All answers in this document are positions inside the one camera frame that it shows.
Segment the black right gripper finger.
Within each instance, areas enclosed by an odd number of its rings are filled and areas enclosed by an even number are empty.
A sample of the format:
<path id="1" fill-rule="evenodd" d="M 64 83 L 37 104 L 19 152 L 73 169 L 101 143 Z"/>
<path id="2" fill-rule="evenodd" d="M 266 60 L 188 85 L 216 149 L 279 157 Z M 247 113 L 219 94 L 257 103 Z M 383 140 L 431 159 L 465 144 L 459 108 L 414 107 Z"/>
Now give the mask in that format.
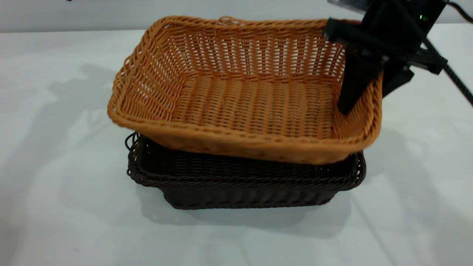
<path id="1" fill-rule="evenodd" d="M 348 44 L 345 47 L 345 69 L 337 108 L 347 116 L 358 103 L 372 81 L 383 97 L 383 70 L 385 56 L 376 50 Z"/>
<path id="2" fill-rule="evenodd" d="M 400 86 L 409 83 L 413 77 L 414 73 L 408 65 L 385 65 L 382 85 L 383 98 Z"/>

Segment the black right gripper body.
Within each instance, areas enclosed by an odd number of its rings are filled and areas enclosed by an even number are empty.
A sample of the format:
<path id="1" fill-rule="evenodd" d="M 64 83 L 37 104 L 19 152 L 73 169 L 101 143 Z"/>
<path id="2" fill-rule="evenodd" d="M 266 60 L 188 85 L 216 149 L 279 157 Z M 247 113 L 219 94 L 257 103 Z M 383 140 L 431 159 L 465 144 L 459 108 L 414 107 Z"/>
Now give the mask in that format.
<path id="1" fill-rule="evenodd" d="M 358 49 L 364 56 L 416 66 L 439 74 L 447 60 L 436 59 L 421 45 L 447 5 L 446 0 L 332 0 L 332 4 L 358 12 L 359 24 L 330 18 L 324 37 Z"/>

